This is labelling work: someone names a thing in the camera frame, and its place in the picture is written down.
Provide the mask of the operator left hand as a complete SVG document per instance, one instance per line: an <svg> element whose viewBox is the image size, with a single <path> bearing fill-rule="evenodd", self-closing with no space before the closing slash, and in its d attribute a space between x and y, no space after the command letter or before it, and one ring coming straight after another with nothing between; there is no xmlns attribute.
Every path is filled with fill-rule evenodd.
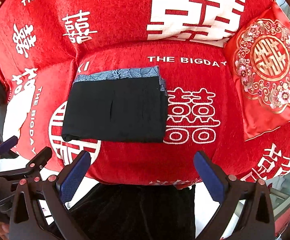
<svg viewBox="0 0 290 240"><path fill-rule="evenodd" d="M0 237L3 240L9 240L9 224L0 221Z"/></svg>

